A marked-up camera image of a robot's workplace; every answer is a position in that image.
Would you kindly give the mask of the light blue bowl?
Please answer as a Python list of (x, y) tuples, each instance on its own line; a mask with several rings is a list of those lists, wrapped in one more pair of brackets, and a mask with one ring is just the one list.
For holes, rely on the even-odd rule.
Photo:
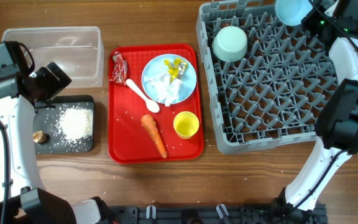
[(298, 26), (312, 10), (309, 0), (276, 0), (275, 13), (286, 26)]

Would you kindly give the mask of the pile of white rice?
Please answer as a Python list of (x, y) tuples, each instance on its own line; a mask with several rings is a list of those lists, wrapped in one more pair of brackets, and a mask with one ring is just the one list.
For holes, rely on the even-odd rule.
[(93, 134), (94, 112), (82, 108), (79, 104), (59, 106), (57, 115), (53, 116), (52, 136), (58, 137), (64, 146), (81, 144)]

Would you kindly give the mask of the brown food scrap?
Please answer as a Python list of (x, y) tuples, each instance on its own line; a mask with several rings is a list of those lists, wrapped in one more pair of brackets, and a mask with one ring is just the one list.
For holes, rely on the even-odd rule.
[(33, 133), (33, 140), (35, 143), (43, 144), (47, 140), (47, 135), (43, 131), (36, 131)]

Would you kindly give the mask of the mint green bowl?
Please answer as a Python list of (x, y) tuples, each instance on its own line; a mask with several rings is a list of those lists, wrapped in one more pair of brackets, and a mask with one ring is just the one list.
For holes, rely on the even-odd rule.
[(247, 53), (247, 44), (247, 35), (241, 28), (226, 26), (215, 36), (212, 49), (218, 59), (236, 62)]

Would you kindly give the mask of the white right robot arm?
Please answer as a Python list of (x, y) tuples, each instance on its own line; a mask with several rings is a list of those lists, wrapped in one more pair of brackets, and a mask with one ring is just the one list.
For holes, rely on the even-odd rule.
[(312, 153), (270, 209), (272, 221), (306, 223), (338, 168), (358, 153), (358, 0), (330, 6), (279, 0), (275, 12), (285, 25), (301, 25), (324, 44), (339, 84), (314, 125), (318, 138)]

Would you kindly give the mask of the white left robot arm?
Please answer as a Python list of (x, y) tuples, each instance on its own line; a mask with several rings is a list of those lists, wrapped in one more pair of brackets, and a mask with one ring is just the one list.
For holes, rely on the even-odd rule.
[(118, 223), (99, 197), (70, 205), (44, 189), (36, 162), (35, 112), (71, 83), (55, 63), (35, 69), (29, 49), (0, 42), (0, 223)]

